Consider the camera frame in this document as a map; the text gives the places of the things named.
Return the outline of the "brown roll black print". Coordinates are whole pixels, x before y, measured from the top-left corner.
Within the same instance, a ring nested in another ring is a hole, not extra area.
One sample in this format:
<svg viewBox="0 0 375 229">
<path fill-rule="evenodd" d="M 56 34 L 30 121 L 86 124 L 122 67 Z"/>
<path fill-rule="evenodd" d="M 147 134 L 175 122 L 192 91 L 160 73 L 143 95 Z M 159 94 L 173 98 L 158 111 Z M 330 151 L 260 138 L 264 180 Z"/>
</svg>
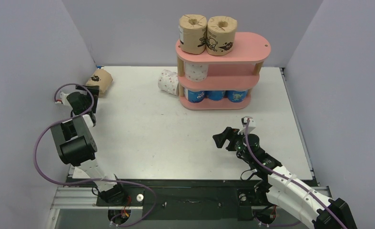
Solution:
<svg viewBox="0 0 375 229">
<path fill-rule="evenodd" d="M 98 86 L 99 97 L 104 97 L 108 91 L 110 85 L 113 82 L 112 75 L 104 69 L 97 69 L 89 80 L 86 82 L 86 86 Z"/>
</svg>

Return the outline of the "brown roll with barcode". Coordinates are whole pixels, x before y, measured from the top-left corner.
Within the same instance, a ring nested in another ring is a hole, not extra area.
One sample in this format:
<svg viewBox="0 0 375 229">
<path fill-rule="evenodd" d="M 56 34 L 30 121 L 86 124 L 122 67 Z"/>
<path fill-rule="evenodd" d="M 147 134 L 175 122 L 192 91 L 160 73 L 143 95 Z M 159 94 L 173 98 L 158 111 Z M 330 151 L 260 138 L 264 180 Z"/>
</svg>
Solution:
<svg viewBox="0 0 375 229">
<path fill-rule="evenodd" d="M 207 18 L 198 14 L 185 14 L 179 19 L 181 50 L 190 54 L 201 54 L 205 49 Z"/>
</svg>

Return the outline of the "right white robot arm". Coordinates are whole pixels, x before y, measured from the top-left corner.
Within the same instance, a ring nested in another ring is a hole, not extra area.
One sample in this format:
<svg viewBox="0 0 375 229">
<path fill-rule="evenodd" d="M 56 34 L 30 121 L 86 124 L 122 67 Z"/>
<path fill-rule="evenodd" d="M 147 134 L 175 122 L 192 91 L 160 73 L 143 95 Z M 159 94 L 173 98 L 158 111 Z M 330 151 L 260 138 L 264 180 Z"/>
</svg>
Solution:
<svg viewBox="0 0 375 229">
<path fill-rule="evenodd" d="M 254 175 L 262 179 L 255 188 L 255 200 L 283 208 L 310 229 L 355 229 L 349 205 L 341 198 L 332 199 L 308 186 L 260 146 L 255 134 L 227 127 L 213 135 L 217 148 L 229 141 L 226 150 L 236 152 Z"/>
</svg>

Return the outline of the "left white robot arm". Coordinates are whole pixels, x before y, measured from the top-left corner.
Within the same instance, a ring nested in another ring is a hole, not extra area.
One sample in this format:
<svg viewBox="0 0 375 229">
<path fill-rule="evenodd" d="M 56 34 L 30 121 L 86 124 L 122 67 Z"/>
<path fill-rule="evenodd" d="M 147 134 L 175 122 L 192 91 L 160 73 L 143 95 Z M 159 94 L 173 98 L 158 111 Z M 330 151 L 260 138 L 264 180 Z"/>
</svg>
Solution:
<svg viewBox="0 0 375 229">
<path fill-rule="evenodd" d="M 58 103 L 72 108 L 68 121 L 55 124 L 51 134 L 60 160 L 86 173 L 98 189 L 98 196 L 108 204 L 122 205 L 127 191 L 117 183 L 115 175 L 107 175 L 96 159 L 97 145 L 90 129 L 96 125 L 96 107 L 99 86 L 76 86 L 70 94 L 60 93 Z"/>
</svg>

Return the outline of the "brown roll cartoon print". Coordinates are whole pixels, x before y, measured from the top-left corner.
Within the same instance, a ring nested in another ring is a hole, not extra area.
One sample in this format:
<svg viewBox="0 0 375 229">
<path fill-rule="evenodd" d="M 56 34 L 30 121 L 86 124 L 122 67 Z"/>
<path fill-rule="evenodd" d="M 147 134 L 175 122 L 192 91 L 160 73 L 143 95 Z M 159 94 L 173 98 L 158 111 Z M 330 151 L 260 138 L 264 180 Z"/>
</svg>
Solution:
<svg viewBox="0 0 375 229">
<path fill-rule="evenodd" d="M 234 47 L 237 20 L 228 16 L 214 16 L 207 22 L 206 50 L 213 56 L 224 56 Z"/>
</svg>

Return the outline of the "pink three-tier shelf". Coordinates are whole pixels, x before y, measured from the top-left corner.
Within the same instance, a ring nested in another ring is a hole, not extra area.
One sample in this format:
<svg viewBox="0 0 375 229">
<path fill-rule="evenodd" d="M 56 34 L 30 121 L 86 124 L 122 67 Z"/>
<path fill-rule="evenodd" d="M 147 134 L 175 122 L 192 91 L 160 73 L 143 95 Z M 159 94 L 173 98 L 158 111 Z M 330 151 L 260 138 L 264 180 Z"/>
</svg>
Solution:
<svg viewBox="0 0 375 229">
<path fill-rule="evenodd" d="M 190 110 L 239 110 L 251 101 L 251 90 L 260 79 L 260 70 L 271 53 L 271 45 L 266 38 L 253 32 L 237 32 L 232 52 L 225 56 L 214 56 L 208 52 L 190 54 L 182 51 L 180 41 L 175 45 L 177 73 L 179 79 L 179 99 Z M 188 80 L 185 76 L 188 63 L 209 66 L 206 79 L 200 82 Z M 246 91 L 243 101 L 234 103 L 227 98 L 214 101 L 204 98 L 193 103 L 188 101 L 185 91 Z"/>
</svg>

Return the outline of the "blue paper roll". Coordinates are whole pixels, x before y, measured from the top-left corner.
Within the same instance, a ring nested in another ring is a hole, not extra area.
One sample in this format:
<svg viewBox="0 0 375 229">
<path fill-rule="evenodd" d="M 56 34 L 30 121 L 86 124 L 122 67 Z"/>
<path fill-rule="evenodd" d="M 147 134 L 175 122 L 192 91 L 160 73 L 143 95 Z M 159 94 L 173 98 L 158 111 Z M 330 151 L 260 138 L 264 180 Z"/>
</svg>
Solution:
<svg viewBox="0 0 375 229">
<path fill-rule="evenodd" d="M 206 96 L 205 91 L 192 91 L 187 88 L 184 89 L 184 96 L 190 103 L 200 103 Z"/>
</svg>

